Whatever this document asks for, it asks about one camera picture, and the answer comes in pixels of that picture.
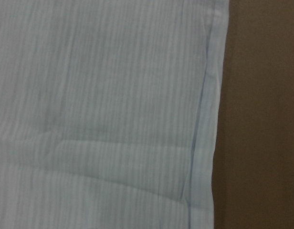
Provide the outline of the light blue button-up shirt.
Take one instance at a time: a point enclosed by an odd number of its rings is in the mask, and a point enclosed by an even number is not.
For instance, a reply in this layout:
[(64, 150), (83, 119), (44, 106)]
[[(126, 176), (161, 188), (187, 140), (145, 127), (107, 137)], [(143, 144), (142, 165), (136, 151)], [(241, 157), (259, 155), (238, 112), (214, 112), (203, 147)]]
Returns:
[(211, 229), (227, 0), (0, 0), (0, 229)]

